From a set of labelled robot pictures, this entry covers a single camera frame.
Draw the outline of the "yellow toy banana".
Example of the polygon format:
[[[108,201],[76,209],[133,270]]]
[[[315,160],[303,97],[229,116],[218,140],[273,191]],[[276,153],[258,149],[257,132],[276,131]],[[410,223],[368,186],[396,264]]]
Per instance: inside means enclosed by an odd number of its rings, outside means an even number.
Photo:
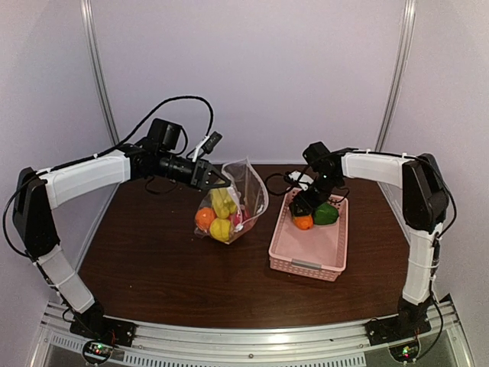
[[[227,219],[237,212],[237,205],[227,188],[212,189],[209,191],[212,208],[220,219]]]

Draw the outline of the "clear zip top bag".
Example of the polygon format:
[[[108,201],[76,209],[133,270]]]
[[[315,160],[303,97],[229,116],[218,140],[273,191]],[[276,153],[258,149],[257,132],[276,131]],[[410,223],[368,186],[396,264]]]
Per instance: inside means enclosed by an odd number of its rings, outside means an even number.
[[[236,231],[232,225],[231,237],[227,242],[222,242],[226,245],[233,243],[239,237],[249,232],[256,224],[258,218],[267,210],[269,205],[269,195],[265,188],[264,182],[259,173],[255,170],[248,158],[240,161],[228,162],[223,164],[221,170],[229,179],[232,180],[232,185],[227,187],[232,199],[235,201],[238,209],[245,206],[251,215],[251,218],[244,223],[244,227]],[[208,192],[202,199],[199,209],[203,207],[212,207],[210,193]],[[211,237],[209,230],[206,232],[197,228],[195,223],[194,233],[198,237]]]

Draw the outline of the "orange toy tangerine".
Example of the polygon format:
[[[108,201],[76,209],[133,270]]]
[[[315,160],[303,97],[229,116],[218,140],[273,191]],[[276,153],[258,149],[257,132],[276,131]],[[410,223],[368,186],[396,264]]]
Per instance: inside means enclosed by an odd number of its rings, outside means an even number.
[[[203,207],[196,212],[195,223],[197,225],[197,228],[203,232],[209,230],[214,220],[215,212],[212,207]]]

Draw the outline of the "red toy apple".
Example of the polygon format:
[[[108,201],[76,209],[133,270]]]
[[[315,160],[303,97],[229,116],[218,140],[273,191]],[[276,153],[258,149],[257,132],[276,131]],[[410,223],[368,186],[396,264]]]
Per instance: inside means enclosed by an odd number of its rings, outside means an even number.
[[[232,222],[236,231],[241,230],[244,227],[244,223],[251,218],[249,210],[245,206],[241,206],[235,213],[231,214],[229,219]]]

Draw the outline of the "orange green toy carrot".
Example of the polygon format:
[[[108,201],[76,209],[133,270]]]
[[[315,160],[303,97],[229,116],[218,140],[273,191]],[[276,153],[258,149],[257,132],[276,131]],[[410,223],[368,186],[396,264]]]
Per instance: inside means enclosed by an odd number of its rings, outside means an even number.
[[[314,226],[313,216],[293,216],[293,224],[300,230],[309,230]]]

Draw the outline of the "yellow toy lemon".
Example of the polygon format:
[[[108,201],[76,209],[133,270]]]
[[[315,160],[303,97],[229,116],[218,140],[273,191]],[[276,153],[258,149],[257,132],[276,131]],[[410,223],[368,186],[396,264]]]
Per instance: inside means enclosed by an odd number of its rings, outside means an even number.
[[[229,219],[216,218],[212,221],[209,232],[214,239],[227,242],[231,237],[232,223]]]

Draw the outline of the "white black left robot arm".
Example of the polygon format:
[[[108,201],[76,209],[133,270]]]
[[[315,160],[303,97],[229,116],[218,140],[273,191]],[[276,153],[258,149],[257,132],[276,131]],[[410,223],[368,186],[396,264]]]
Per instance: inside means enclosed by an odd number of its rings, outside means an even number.
[[[163,119],[135,144],[124,143],[109,153],[18,176],[12,221],[24,243],[25,255],[59,292],[73,312],[74,322],[93,339],[110,331],[102,305],[83,283],[60,247],[52,212],[64,203],[103,187],[148,177],[164,177],[197,190],[229,187],[231,181],[204,159],[221,141],[213,132],[196,146],[191,158],[173,153],[183,127]]]

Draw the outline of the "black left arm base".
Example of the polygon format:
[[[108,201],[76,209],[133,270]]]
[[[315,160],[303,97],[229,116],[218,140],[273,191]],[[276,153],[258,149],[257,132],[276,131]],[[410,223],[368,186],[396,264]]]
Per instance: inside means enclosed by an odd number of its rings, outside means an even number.
[[[73,315],[71,333],[98,340],[110,346],[132,346],[136,324],[107,317],[103,306],[97,300],[83,313],[76,312],[72,307],[70,311]]]

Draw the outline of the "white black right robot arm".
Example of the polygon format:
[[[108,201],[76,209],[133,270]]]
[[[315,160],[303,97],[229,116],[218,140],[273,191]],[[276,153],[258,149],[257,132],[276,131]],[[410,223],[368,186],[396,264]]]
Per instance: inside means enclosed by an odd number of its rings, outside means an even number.
[[[432,284],[451,199],[435,158],[431,154],[409,156],[356,148],[330,151],[321,141],[310,144],[303,157],[316,177],[289,205],[294,216],[312,215],[346,178],[389,184],[401,190],[410,253],[398,315],[391,329],[398,337],[408,337],[425,320],[433,302]]]

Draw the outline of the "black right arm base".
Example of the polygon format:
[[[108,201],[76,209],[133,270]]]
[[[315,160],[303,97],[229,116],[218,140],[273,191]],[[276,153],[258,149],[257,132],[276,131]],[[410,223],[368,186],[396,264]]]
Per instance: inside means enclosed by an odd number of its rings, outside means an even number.
[[[431,305],[431,297],[417,305],[400,297],[397,303],[397,315],[383,319],[373,318],[366,322],[364,327],[369,343],[376,346],[429,332],[432,327],[427,317],[427,310]]]

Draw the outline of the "green toy bell pepper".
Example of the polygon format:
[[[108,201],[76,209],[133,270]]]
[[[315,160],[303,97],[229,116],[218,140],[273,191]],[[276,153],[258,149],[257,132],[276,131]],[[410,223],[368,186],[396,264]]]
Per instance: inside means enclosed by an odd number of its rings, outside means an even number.
[[[313,213],[313,223],[316,226],[335,224],[339,218],[338,209],[329,203],[318,206]]]

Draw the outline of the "pink perforated plastic basket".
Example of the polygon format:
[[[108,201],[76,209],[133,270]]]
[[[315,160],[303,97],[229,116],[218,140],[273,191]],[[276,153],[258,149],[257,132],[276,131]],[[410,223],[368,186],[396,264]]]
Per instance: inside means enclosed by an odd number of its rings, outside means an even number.
[[[327,226],[314,225],[300,229],[294,223],[289,204],[299,193],[289,192],[280,208],[279,217],[268,249],[270,267],[322,281],[335,281],[346,269],[348,254],[348,200],[332,195],[338,219]]]

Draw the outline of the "right circuit board with leds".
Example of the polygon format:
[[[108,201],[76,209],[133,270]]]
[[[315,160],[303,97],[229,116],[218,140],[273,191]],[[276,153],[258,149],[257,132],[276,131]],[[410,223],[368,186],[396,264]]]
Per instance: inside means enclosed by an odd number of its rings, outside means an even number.
[[[416,341],[401,343],[389,347],[389,353],[392,359],[399,363],[413,362],[419,355],[420,344]]]

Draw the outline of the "circuit board with leds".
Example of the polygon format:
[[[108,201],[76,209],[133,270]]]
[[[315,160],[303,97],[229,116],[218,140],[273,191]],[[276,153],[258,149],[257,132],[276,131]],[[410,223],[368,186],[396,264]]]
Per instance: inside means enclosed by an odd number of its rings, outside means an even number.
[[[389,353],[392,359],[399,363],[413,362],[419,355],[420,344],[416,341],[401,343],[389,347]]]
[[[98,340],[89,340],[82,347],[82,357],[91,364],[107,362],[114,352],[114,347]]]

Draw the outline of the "left circuit board with leds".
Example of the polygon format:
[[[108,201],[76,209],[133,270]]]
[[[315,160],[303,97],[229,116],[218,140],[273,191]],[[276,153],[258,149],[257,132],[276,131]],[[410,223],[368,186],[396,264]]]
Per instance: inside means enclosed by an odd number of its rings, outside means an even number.
[[[114,347],[98,340],[89,340],[82,347],[82,357],[91,364],[107,362],[114,352]]]

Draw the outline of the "aluminium front rail frame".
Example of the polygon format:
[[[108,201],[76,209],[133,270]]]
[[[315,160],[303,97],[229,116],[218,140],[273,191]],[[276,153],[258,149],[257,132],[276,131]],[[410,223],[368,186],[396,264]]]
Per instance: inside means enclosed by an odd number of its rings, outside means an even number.
[[[432,329],[373,345],[366,320],[266,329],[220,329],[137,322],[130,346],[116,346],[104,366],[405,366],[400,351],[422,354],[414,366],[473,366],[453,303],[430,307]]]

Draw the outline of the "right aluminium corner post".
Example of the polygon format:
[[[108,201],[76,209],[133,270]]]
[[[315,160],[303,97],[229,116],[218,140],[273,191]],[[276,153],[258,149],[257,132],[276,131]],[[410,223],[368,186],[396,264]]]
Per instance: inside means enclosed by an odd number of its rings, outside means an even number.
[[[381,128],[374,147],[375,151],[382,151],[384,149],[390,127],[393,123],[395,109],[400,98],[403,75],[406,70],[413,41],[413,33],[416,23],[416,8],[417,1],[406,0],[404,2],[403,16],[400,23],[400,37],[397,48],[397,56],[381,122]]]

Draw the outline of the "aluminium corner post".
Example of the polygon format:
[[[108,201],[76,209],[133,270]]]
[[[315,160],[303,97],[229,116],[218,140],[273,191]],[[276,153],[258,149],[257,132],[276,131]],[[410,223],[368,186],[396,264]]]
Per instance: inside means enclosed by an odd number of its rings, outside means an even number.
[[[413,41],[413,33],[416,23],[416,8],[417,1],[406,0],[404,2],[403,16],[400,23],[400,37],[397,48],[397,56],[381,122],[381,128],[374,147],[375,151],[382,151],[384,149],[390,127],[393,123],[395,109],[400,98],[403,75],[406,70]]]
[[[115,119],[110,103],[108,88],[105,82],[105,75],[102,67],[102,59],[99,53],[99,45],[96,35],[96,26],[94,22],[92,12],[92,2],[90,0],[81,0],[80,9],[83,21],[83,27],[86,34],[86,41],[89,52],[89,60],[92,67],[92,73],[95,80],[96,92],[99,98],[99,104],[102,110],[102,117],[105,123],[105,127],[108,132],[111,146],[99,153],[99,156],[103,154],[111,153],[117,144],[121,141],[118,133],[118,129],[115,125]]]

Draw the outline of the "left aluminium corner post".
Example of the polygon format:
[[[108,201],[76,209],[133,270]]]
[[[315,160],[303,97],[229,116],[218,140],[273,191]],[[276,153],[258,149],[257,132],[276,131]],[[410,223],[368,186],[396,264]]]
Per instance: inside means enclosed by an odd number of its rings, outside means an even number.
[[[102,110],[102,117],[105,123],[105,127],[108,132],[111,146],[99,153],[99,156],[103,154],[111,153],[117,144],[121,141],[118,133],[118,129],[115,125],[115,119],[110,103],[108,88],[105,82],[105,75],[102,67],[102,59],[99,53],[99,45],[96,35],[96,26],[94,22],[92,12],[92,2],[90,0],[81,0],[80,9],[83,21],[83,27],[86,34],[86,41],[89,52],[89,60],[92,67],[92,73],[95,80],[96,92],[99,98],[99,104]]]

